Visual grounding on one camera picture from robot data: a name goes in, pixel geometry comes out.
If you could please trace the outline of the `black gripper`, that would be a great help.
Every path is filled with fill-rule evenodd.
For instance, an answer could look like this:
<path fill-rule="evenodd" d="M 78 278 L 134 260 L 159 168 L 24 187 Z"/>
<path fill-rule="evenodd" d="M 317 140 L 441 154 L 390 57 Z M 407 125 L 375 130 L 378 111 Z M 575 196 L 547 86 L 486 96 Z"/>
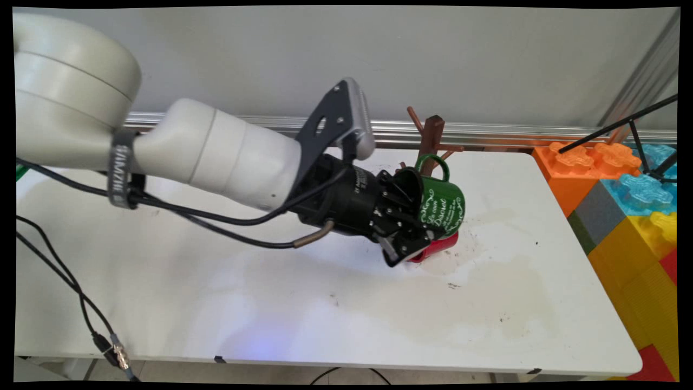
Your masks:
<path fill-rule="evenodd" d="M 435 230 L 425 225 L 398 224 L 387 210 L 421 209 L 423 180 L 418 170 L 406 166 L 394 175 L 381 170 L 378 175 L 340 159 L 322 155 L 299 184 L 295 194 L 327 183 L 344 174 L 320 193 L 290 208 L 300 222 L 322 227 L 331 219 L 332 230 L 346 236 L 378 240 L 386 265 L 393 268 L 421 254 L 435 239 Z"/>

